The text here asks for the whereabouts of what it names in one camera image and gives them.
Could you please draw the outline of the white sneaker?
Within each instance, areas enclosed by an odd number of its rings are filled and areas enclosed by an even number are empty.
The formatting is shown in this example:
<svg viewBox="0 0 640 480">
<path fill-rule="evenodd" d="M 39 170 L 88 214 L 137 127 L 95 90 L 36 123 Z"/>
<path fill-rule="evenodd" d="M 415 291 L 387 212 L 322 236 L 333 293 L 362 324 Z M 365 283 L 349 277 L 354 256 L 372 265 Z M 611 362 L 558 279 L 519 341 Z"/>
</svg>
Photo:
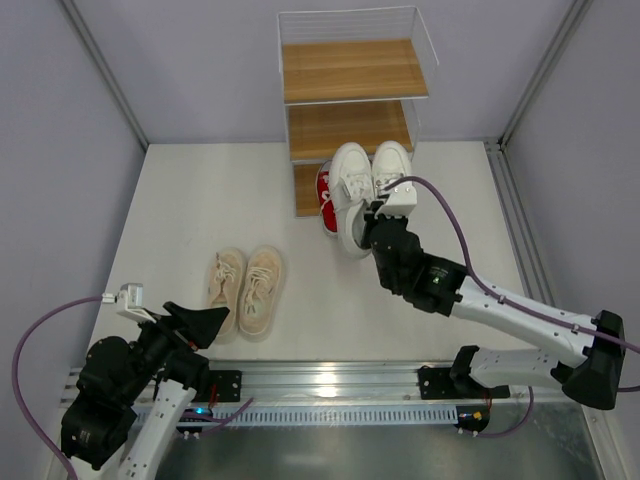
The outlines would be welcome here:
<svg viewBox="0 0 640 480">
<path fill-rule="evenodd" d="M 342 251 L 352 259 L 366 258 L 370 250 L 362 246 L 364 211 L 374 191 L 371 163 L 359 144 L 349 142 L 336 151 L 329 170 L 329 193 Z"/>
<path fill-rule="evenodd" d="M 385 193 L 384 188 L 389 184 L 412 175 L 407 150 L 400 143 L 392 140 L 385 141 L 377 148 L 371 170 L 377 197 Z"/>
</svg>

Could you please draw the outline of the red canvas sneaker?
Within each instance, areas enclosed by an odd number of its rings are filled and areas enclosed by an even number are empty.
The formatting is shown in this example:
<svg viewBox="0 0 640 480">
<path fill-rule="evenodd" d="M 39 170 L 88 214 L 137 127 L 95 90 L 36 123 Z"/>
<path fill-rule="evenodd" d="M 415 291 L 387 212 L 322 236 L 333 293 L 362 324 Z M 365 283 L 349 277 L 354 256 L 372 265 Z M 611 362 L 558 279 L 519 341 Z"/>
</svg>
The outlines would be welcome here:
<svg viewBox="0 0 640 480">
<path fill-rule="evenodd" d="M 326 161 L 320 166 L 315 184 L 323 229 L 327 235 L 335 237 L 337 235 L 337 221 L 329 189 L 330 166 L 331 161 Z"/>
</svg>

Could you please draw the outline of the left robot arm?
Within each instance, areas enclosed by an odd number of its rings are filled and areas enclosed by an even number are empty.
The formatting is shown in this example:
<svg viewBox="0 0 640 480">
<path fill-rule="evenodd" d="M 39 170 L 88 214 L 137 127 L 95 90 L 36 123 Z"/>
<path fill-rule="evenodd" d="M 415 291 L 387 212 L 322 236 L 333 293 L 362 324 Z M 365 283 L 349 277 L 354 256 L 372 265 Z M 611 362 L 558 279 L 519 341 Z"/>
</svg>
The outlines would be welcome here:
<svg viewBox="0 0 640 480">
<path fill-rule="evenodd" d="M 110 336 L 87 353 L 79 393 L 61 422 L 61 450 L 81 479 L 152 479 L 178 421 L 209 370 L 201 352 L 229 309 L 127 311 L 140 334 Z"/>
</svg>

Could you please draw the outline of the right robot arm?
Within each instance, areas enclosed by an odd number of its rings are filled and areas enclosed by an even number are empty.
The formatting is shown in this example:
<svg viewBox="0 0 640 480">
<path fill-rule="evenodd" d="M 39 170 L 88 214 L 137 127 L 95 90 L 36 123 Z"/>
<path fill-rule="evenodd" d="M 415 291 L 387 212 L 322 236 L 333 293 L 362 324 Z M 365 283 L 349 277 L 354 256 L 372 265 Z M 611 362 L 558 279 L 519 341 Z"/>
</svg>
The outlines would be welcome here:
<svg viewBox="0 0 640 480">
<path fill-rule="evenodd" d="M 488 285 L 469 267 L 426 253 L 407 219 L 387 214 L 382 201 L 366 207 L 364 221 L 383 288 L 418 310 L 481 323 L 530 344 L 511 351 L 462 347 L 450 370 L 460 395 L 530 385 L 559 389 L 594 409 L 615 407 L 630 348 L 619 315 L 573 314 Z"/>
</svg>

